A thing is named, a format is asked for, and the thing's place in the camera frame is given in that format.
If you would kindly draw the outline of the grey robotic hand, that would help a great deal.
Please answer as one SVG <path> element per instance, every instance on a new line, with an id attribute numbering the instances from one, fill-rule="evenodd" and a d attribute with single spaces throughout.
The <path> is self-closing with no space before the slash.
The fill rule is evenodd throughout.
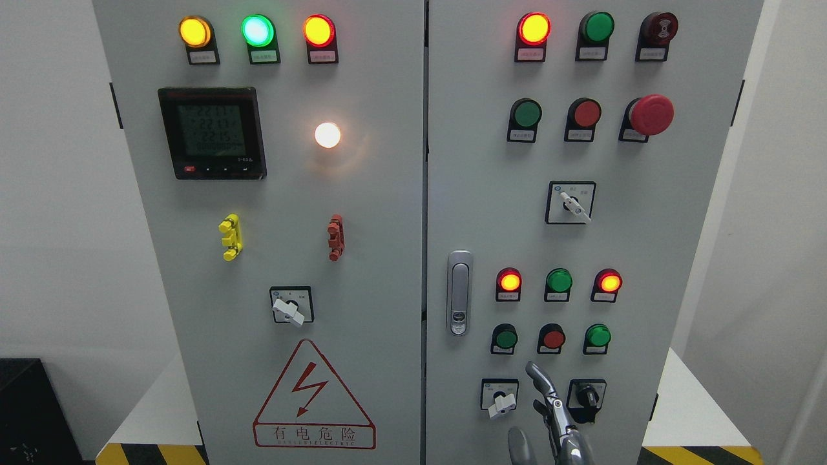
<path id="1" fill-rule="evenodd" d="M 534 401 L 534 409 L 543 417 L 549 430 L 549 444 L 556 464 L 594 464 L 594 455 L 587 439 L 575 425 L 556 391 L 549 374 L 532 361 L 527 362 L 526 374 L 543 400 Z M 512 464 L 537 464 L 528 436 L 518 427 L 508 431 L 508 452 Z"/>

